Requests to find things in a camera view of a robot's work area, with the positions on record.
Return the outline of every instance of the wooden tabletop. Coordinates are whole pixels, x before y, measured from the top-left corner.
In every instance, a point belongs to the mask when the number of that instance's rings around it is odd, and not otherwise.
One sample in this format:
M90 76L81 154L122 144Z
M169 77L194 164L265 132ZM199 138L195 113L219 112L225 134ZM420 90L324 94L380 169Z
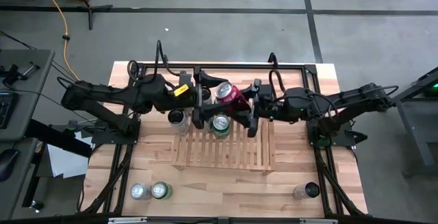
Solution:
M339 92L333 64L317 64L321 93ZM122 88L127 85L127 62L115 62L109 85ZM268 83L269 70L205 69L215 77L228 79L238 88L246 88L259 78ZM280 71L286 88L302 86L297 70ZM177 77L160 69L166 80L178 83ZM113 112L121 113L122 106L107 104ZM152 111L141 116L142 126L138 144L134 147L127 182L123 215L136 216L240 216L240 217L323 217L321 197L297 200L292 190L298 184L318 184L315 156L309 146L305 122L293 125L274 122L276 171L264 176L261 173L237 169L190 168L178 171L171 166L171 148L174 136L167 116ZM85 179L87 208L106 185L111 169L114 145L103 145L90 158ZM333 147L333 157L339 184L363 212L367 212L361 180L355 157L351 151ZM133 200L129 194L137 182L154 184L164 181L172 185L173 196L167 200ZM328 197L335 211L333 191L327 182ZM112 208L116 204L118 184L115 187Z

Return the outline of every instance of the yellow label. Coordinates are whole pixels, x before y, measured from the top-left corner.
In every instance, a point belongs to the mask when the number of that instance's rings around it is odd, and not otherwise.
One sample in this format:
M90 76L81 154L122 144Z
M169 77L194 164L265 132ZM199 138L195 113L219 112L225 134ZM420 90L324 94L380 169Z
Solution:
M173 94L178 97L179 95L183 94L186 90L189 89L189 86L187 84L184 84L183 86L176 89Z

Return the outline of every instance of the wooden crate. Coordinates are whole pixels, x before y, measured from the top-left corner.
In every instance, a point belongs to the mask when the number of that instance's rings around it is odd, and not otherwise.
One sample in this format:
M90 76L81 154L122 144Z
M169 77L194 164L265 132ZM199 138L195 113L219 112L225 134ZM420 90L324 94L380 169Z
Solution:
M267 175L275 169L274 125L260 119L254 138L247 129L231 120L230 134L224 140L205 133L190 124L188 135L175 135L172 145L172 165L183 170L186 166L215 169L246 169Z

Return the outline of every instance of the gray desk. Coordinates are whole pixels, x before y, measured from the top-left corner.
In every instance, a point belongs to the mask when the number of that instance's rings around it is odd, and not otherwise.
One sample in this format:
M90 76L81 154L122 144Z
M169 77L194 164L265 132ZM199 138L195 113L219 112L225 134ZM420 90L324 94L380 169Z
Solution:
M41 93L42 87L49 74L53 56L50 50L2 50L0 51L0 65L9 70L12 64L18 66L18 71L24 73L30 66L30 62L37 64L41 69L34 71L26 81L18 80L12 86L17 90L30 90ZM0 89L7 91L7 88L0 81ZM30 92L17 92L18 102L9 120L8 128L0 129L0 141L20 140L24 137L27 125L29 124L36 103L40 95Z
M14 165L14 170L9 179L0 182L0 220L12 218L37 143L38 139L36 138L26 138L17 142L15 145L15 149L19 150L20 154ZM0 151L12 148L13 144L13 142L0 142Z

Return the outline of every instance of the concrete floor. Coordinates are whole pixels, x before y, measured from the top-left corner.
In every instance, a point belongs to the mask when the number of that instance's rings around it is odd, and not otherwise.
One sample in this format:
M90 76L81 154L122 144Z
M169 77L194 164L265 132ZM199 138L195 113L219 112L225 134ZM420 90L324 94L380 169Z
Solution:
M62 6L78 5L57 0ZM436 0L311 0L313 9L438 10ZM92 0L94 5L142 8L304 9L304 0ZM0 0L0 5L47 5L49 0ZM265 62L274 51L281 62L315 62L305 14L66 13L72 40L68 59L78 75L106 84L115 60L151 60L157 39L170 60ZM334 63L342 90L369 82L401 89L437 66L438 16L315 16L324 63ZM60 15L55 12L0 12L3 30L39 49L55 50L62 64ZM2 49L22 46L0 38ZM89 62L97 69L90 67ZM43 93L60 100L63 89L49 75ZM41 98L35 118L62 124L77 117ZM436 223L436 179L404 179L400 171L417 163L396 110L364 114L355 129L368 134L357 157L369 213L382 218ZM81 178L48 179L37 198L46 203L38 216L72 214ZM36 216L17 208L14 218Z

